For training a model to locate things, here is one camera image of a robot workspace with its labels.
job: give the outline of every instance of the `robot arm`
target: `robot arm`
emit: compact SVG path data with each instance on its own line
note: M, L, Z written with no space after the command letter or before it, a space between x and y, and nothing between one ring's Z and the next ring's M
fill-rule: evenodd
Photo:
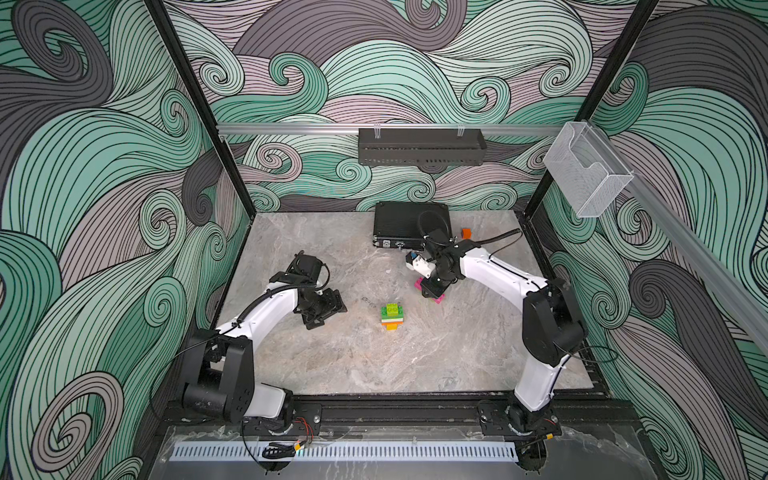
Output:
M185 408L229 422L244 416L280 416L290 391L257 382L253 358L267 333L288 313L301 313L310 330L334 313L346 312L339 291L323 290L325 284L318 282L324 266L316 257L297 253L286 271L270 278L264 293L236 319L192 336L188 344L195 347L185 352L180 374Z
M528 351L522 377L509 411L521 435L549 428L541 418L549 407L565 363L587 335L586 324L571 288L563 280L546 280L493 258L480 243L453 243L439 230L426 237L425 260L406 255L406 264L425 278L422 295L439 298L458 280L471 278L506 298L523 314L523 343Z

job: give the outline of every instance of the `aluminum rail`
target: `aluminum rail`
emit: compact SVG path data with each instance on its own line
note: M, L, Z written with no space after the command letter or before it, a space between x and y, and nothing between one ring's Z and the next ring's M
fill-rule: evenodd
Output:
M315 124L310 122L271 122L262 124L221 123L221 135L357 135L360 128L479 128L485 136L554 137L562 125L505 124Z

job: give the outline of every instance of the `gray marble surface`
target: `gray marble surface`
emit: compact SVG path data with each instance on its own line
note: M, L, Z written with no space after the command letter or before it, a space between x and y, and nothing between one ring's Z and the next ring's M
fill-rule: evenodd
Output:
M473 238L518 226L511 211L451 212L451 223L455 232L471 228ZM349 310L314 330L299 315L282 319L257 350L257 380L305 394L513 389L526 355L521 314L474 280L452 285L439 305L423 298L405 252L375 248L372 231L371 212L257 215L220 318L236 317L299 250L328 264L329 286ZM540 274L525 239L498 257ZM402 304L405 322L386 331L380 310L393 302ZM572 359L557 387L591 382Z

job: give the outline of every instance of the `black mesh tray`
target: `black mesh tray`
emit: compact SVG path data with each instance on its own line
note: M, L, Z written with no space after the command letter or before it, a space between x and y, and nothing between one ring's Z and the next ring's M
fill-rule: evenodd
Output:
M379 165L481 165L488 150L479 128L361 128L357 137L358 162Z

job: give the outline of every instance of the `clear plastic holder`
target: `clear plastic holder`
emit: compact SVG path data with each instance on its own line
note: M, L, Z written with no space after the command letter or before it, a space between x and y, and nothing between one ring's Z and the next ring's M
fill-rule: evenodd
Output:
M554 140L544 164L576 217L599 217L634 178L603 131L570 121Z

